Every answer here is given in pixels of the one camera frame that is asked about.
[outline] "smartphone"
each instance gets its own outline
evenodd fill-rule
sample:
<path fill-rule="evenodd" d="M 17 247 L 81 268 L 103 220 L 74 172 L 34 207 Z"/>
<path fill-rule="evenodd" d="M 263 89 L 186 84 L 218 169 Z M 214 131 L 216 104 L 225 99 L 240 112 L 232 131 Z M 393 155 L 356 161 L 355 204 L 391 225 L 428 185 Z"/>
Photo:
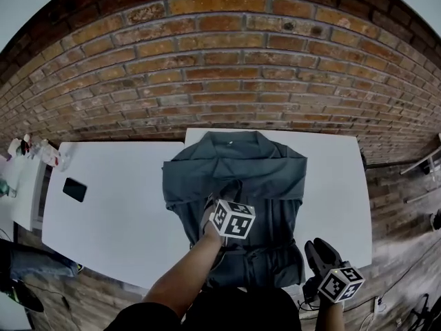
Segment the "smartphone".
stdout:
<path fill-rule="evenodd" d="M 63 192 L 66 195 L 69 195 L 73 199 L 83 202 L 85 191 L 88 189 L 87 186 L 79 183 L 78 181 L 75 181 L 72 178 L 67 178 L 66 182 L 64 183 Z"/>

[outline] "shirt sleeve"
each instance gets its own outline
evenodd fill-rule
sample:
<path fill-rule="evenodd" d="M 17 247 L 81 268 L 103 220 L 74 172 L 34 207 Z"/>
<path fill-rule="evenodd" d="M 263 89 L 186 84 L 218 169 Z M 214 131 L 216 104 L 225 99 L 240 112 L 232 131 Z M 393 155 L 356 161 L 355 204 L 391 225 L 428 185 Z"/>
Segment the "shirt sleeve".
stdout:
<path fill-rule="evenodd" d="M 177 330 L 180 325 L 181 321 L 178 316 L 169 307 L 158 303 L 139 303 L 123 309 L 105 331 L 148 330 L 150 328 Z"/>

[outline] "jeans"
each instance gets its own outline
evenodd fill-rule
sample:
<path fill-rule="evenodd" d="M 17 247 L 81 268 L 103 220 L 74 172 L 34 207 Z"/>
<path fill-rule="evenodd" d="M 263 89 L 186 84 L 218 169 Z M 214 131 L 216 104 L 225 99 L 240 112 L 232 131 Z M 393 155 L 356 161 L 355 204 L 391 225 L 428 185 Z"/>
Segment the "jeans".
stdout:
<path fill-rule="evenodd" d="M 69 277 L 78 274 L 77 264 L 56 252 L 46 252 L 3 239 L 0 239 L 0 257 L 0 271 L 8 272 L 9 269 L 11 279 L 21 279 L 27 274 Z"/>

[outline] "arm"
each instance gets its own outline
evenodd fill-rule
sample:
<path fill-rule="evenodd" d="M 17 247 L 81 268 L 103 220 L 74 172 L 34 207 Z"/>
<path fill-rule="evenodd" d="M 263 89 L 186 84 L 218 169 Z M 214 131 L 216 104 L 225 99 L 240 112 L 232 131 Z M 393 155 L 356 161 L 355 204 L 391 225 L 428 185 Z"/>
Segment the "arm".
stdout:
<path fill-rule="evenodd" d="M 213 225 L 208 223 L 204 236 L 153 285 L 143 301 L 163 304 L 182 319 L 201 291 L 222 242 Z"/>
<path fill-rule="evenodd" d="M 343 320 L 343 307 L 341 303 L 332 304 L 326 297 L 320 298 L 316 330 L 345 331 L 345 321 Z"/>

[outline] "wooden floor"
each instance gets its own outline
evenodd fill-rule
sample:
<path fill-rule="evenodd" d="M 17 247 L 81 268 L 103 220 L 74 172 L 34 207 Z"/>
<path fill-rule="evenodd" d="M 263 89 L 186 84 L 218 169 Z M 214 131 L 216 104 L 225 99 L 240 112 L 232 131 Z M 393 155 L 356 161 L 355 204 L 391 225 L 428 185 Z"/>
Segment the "wooden floor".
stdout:
<path fill-rule="evenodd" d="M 434 183 L 419 169 L 404 176 L 399 175 L 399 169 L 390 167 L 367 171 L 373 263 L 361 269 L 367 281 L 355 299 L 345 306 L 348 310 L 345 312 L 348 331 L 358 331 L 363 319 L 373 310 L 373 300 L 369 300 L 375 296 L 384 295 L 383 305 L 380 306 L 380 310 L 384 311 L 377 316 L 370 330 L 394 331 L 398 318 L 404 321 L 399 330 L 407 330 L 406 326 L 413 321 L 413 317 L 407 316 L 421 295 L 429 293 L 432 305 L 441 295 L 441 232 L 431 232 L 429 225 L 429 214 L 441 207 L 441 193 L 405 204 L 404 199 L 426 192 Z M 19 241 L 42 247 L 39 233 L 20 230 Z M 32 288 L 43 302 L 53 330 L 78 330 L 72 320 L 82 331 L 102 330 L 121 309 L 140 301 L 145 293 L 140 288 L 87 269 L 76 279 L 28 277 L 26 281 L 36 287 L 59 292 L 67 298 L 72 314 L 65 308 L 59 294 Z M 289 290 L 296 298 L 294 294 L 298 288 Z M 314 329 L 315 316 L 315 312 L 300 314 L 303 331 Z M 37 330 L 50 330 L 44 314 L 32 313 L 32 319 Z"/>

